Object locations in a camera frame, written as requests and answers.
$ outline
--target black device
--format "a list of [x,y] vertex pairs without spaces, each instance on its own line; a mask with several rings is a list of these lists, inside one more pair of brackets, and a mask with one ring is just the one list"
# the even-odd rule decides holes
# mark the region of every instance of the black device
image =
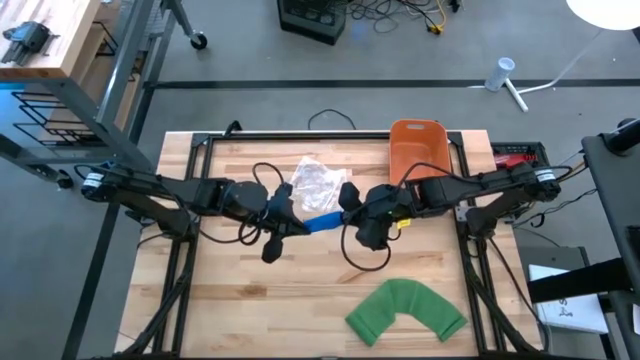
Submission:
[[[267,189],[251,181],[235,182],[225,178],[175,180],[158,175],[133,171],[116,165],[113,168],[91,167],[82,186],[85,198],[96,202],[120,203],[134,214],[134,219],[149,218],[177,241],[191,241],[198,236],[198,224],[189,211],[197,216],[224,216],[243,225],[242,230],[257,227],[257,242],[261,231],[269,232],[262,260],[272,263],[282,254],[282,240],[288,236],[308,235],[309,231],[293,213],[292,186],[282,183],[267,200]],[[174,200],[179,209],[169,209],[149,198],[154,196]]]
[[277,0],[280,28],[335,45],[346,22],[345,0]]
[[440,216],[460,202],[479,196],[503,194],[485,207],[466,209],[468,235],[491,236],[499,218],[532,201],[552,201],[560,186],[552,170],[521,163],[512,168],[471,177],[454,175],[405,181],[402,186],[378,185],[360,203],[352,183],[340,190],[339,203],[345,223],[356,226],[356,239],[371,250],[387,248],[389,228],[404,219]]
[[27,21],[18,27],[3,31],[2,35],[11,41],[9,49],[2,57],[2,63],[15,62],[24,66],[29,56],[42,50],[51,36],[51,31],[38,22]]

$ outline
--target white label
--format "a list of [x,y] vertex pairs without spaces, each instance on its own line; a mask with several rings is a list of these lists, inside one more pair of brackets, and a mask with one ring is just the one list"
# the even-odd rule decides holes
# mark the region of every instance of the white label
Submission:
[[551,170],[551,169],[538,170],[538,171],[536,171],[536,175],[538,176],[538,181],[539,182],[555,180],[556,179],[556,176],[553,175],[553,170]]
[[90,179],[85,180],[84,183],[82,184],[82,186],[91,186],[95,188],[100,187],[100,185],[102,185],[100,181],[95,181]]
[[98,174],[98,173],[89,173],[89,175],[87,175],[87,180],[102,180],[102,178],[104,177],[104,175],[102,174]]

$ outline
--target table leg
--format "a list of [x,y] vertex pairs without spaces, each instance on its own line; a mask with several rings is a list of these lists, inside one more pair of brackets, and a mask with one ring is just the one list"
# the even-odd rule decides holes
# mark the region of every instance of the table leg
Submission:
[[195,31],[189,22],[189,17],[182,6],[182,0],[166,0],[166,6],[173,16],[176,17],[176,21],[184,30],[184,34],[191,40],[191,45],[197,50],[207,47],[207,38],[202,32]]

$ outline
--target yellow cable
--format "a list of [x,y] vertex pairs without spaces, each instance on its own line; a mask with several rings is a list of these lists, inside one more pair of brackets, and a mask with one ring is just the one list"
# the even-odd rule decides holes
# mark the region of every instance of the yellow cable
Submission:
[[442,15],[442,24],[432,26],[432,29],[437,29],[437,31],[434,31],[435,33],[442,33],[444,31],[444,26],[447,24],[447,14],[444,12],[444,8],[442,8],[442,1],[444,0],[436,0],[438,9],[440,10],[440,15]]

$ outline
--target white paper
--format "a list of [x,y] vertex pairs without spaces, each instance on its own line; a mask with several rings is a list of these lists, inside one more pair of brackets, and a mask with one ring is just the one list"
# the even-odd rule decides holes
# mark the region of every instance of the white paper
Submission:
[[640,335],[640,306],[633,304],[633,331]]
[[[529,265],[531,280],[560,275],[568,270]],[[536,304],[540,320],[547,325],[598,334],[609,332],[598,296],[584,295]]]

